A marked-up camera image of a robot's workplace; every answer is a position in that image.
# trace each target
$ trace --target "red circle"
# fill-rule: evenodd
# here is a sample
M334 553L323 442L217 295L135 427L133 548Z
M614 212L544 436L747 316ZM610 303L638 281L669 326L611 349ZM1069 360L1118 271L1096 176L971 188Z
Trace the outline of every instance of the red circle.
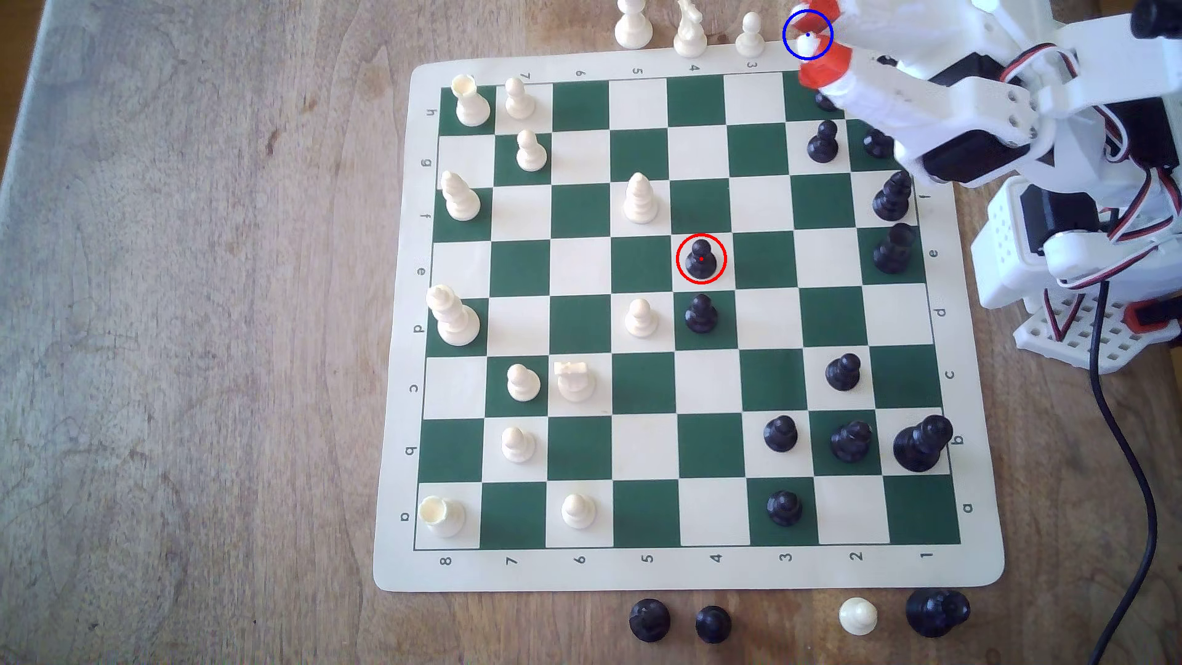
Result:
M710 240L714 240L714 243L717 245L720 249L722 249L722 267L719 268L717 274L715 274L709 279L703 279L702 281L699 281L697 279L694 279L690 275L686 274L686 268L681 267L681 248L686 246L686 242L689 242L694 237L709 237ZM690 283L709 283L710 281L714 281L719 276L722 276L722 273L727 270L727 248L717 237L710 235L709 233L695 233L689 237L682 240L681 245L677 245L677 250L673 253L673 262L674 265L677 266L677 272L680 272L681 275L686 278L686 281L689 281Z

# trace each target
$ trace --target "blue circle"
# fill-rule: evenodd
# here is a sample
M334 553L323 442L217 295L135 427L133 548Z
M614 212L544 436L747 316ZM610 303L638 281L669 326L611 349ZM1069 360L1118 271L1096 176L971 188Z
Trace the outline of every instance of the blue circle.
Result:
M797 52L793 51L791 46L788 46L788 24L791 24L792 19L797 18L800 14L817 14L818 17L821 18L823 21L825 21L825 25L829 26L829 44L825 45L825 50L808 58L797 54ZM829 17L818 12L817 9L800 9L799 12L795 12L794 14L788 17L788 20L784 21L784 30L780 31L780 41L784 43L784 47L788 50L788 53L792 53L799 60L816 60L817 58L824 56L825 53L829 53L829 50L833 47L833 39L834 39L833 22L829 20Z

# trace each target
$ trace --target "chess mat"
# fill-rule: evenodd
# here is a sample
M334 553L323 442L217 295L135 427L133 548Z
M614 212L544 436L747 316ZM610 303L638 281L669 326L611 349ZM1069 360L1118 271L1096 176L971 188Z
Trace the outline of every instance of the chess mat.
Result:
M868 125L825 112L778 43L748 61L733 46L688 60L671 50L435 63L415 70L405 131L389 398L374 575L388 591L563 591L979 586L1004 567L976 351L950 185L917 183L903 221L918 230L909 267L871 260L891 222L870 201L894 159L860 146ZM449 84L473 74L492 115L455 116ZM537 99L504 110L520 76ZM839 154L810 159L820 119ZM517 165L515 135L537 132L546 165ZM479 215L456 221L439 191L453 170ZM660 214L624 219L635 171ZM675 252L710 234L726 267L706 285ZM678 260L689 250L686 242ZM480 315L452 347L424 293L447 283ZM719 309L709 334L681 320L694 294ZM655 334L623 327L647 298ZM850 392L824 379L856 353ZM570 403L556 361L585 361L595 395ZM511 365L539 397L506 391ZM895 435L943 413L956 437L935 469L903 470ZM762 429L797 423L799 443L771 451ZM839 426L871 425L856 464L829 450ZM504 429L538 442L525 464ZM778 527L777 490L805 506ZM592 497L595 523L566 527L563 500ZM440 539L416 517L427 496L459 501L462 530Z

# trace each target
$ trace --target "black cable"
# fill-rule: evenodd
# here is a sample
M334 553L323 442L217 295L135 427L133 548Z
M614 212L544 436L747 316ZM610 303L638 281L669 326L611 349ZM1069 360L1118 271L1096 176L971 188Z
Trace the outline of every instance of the black cable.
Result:
M1124 438L1124 433L1121 432L1121 426L1112 418L1112 411L1109 410L1108 402L1104 400L1104 391L1100 389L1100 335L1104 332L1104 311L1108 307L1108 289L1109 282L1105 279L1100 281L1100 292L1096 295L1096 319L1092 320L1092 345L1087 354L1087 377L1092 383L1092 396L1096 398L1096 406L1100 409L1104 423L1112 431L1112 437L1116 439L1117 445L1121 446L1121 452L1124 454L1124 459L1129 463L1129 469L1132 470L1132 475L1137 478L1137 487L1141 488L1141 495L1145 498L1145 517L1149 520L1149 529L1145 537L1145 554L1141 558L1141 567L1137 568L1137 574L1132 576L1132 582L1125 589L1121 604L1112 612L1112 618L1109 619L1108 626L1104 626L1100 638L1096 640L1092 656L1087 659L1089 665L1097 665L1100 658L1104 657L1104 650L1108 648L1108 643L1112 639L1112 633L1116 633L1116 628L1121 625L1121 620L1124 619L1125 612L1132 605L1132 600L1137 598L1141 583L1145 581L1145 575L1149 574L1149 566L1154 562L1154 552L1157 549L1157 507L1154 506L1154 493L1149 490L1149 481L1145 480L1145 474L1141 470L1141 463L1137 462L1137 456L1132 455L1132 449L1129 448L1129 442Z

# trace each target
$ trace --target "table surface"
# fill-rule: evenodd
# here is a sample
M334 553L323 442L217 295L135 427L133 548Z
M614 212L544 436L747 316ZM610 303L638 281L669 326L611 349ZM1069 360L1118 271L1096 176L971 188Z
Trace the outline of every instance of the table surface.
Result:
M743 12L703 1L710 41ZM1061 20L1086 18L1077 2ZM676 11L655 2L655 45ZM1141 497L1083 372L975 307L1008 566L940 640L903 589L421 594L371 578L410 71L613 50L605 0L60 0L0 190L0 661L1082 661ZM966 239L995 187L961 190ZM970 289L975 286L970 282ZM1165 351L1105 382L1161 545L1106 663L1178 661L1182 429ZM694 612L735 619L707 646Z

